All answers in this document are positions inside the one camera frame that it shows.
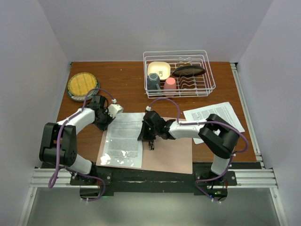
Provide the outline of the pink file folder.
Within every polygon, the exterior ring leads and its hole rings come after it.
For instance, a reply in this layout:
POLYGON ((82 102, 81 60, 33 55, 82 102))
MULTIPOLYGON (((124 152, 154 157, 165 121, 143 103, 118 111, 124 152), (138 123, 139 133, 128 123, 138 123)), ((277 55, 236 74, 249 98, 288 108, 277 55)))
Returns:
POLYGON ((148 142, 141 142, 143 159, 141 168, 137 170, 192 173, 192 140, 190 138, 164 140, 157 137, 154 150, 149 150, 148 142))

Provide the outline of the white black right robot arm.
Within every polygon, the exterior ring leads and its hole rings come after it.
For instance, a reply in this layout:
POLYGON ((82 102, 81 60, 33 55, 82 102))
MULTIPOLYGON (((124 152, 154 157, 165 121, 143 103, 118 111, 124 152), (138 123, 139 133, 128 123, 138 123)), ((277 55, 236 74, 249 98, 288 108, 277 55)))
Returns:
POLYGON ((164 120, 156 111, 148 111, 143 117, 142 129, 138 141, 148 141, 154 149, 156 137, 164 140, 180 138, 199 138, 214 154, 211 166, 210 181, 220 185, 226 180, 225 171, 230 165, 234 148, 240 133, 220 116, 210 114, 205 121, 164 120))

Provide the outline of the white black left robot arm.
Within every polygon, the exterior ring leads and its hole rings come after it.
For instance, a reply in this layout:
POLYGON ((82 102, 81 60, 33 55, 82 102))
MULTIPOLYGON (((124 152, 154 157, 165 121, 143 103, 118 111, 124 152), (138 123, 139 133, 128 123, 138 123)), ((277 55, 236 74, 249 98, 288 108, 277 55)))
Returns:
POLYGON ((39 159, 44 163, 67 167, 81 173, 81 180, 87 185, 97 181, 97 172, 92 170, 92 162, 77 152, 77 135, 87 125, 94 124, 105 131, 123 107, 115 103, 105 106, 107 98, 94 95, 91 102, 79 108, 64 121, 47 123, 44 126, 39 159))

